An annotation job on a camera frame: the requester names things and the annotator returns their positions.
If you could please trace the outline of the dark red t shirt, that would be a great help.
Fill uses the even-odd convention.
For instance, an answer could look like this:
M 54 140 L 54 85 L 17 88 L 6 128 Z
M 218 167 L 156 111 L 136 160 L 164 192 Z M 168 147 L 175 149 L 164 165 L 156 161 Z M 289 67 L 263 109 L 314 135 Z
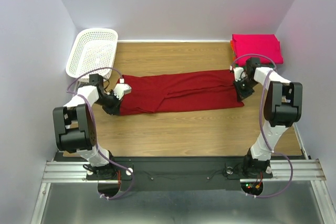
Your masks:
M 123 77 L 132 90 L 121 102 L 121 116 L 244 106 L 237 98 L 229 70 Z

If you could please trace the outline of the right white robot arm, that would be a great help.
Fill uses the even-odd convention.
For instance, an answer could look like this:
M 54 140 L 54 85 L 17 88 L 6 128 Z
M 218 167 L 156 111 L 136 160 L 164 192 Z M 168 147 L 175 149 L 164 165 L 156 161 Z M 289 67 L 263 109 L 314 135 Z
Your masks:
M 244 156 L 242 172 L 245 175 L 271 173 L 270 159 L 284 132 L 298 122 L 302 115 L 303 85 L 292 82 L 276 72 L 275 62 L 271 66 L 261 63 L 260 54 L 245 54 L 244 67 L 231 64 L 233 85 L 237 100 L 251 96 L 258 84 L 262 85 L 259 106 L 260 135 Z

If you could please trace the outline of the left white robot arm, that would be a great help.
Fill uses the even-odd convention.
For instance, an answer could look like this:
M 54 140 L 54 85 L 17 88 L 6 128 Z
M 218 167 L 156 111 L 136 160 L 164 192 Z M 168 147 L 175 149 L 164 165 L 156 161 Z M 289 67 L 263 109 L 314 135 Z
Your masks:
M 123 97 L 130 91 L 131 87 L 121 80 L 106 92 L 103 76 L 90 74 L 89 82 L 67 104 L 53 110 L 57 148 L 78 154 L 88 162 L 83 165 L 88 180 L 113 180 L 118 176 L 118 169 L 109 162 L 113 155 L 98 144 L 92 105 L 100 105 L 109 115 L 118 114 Z

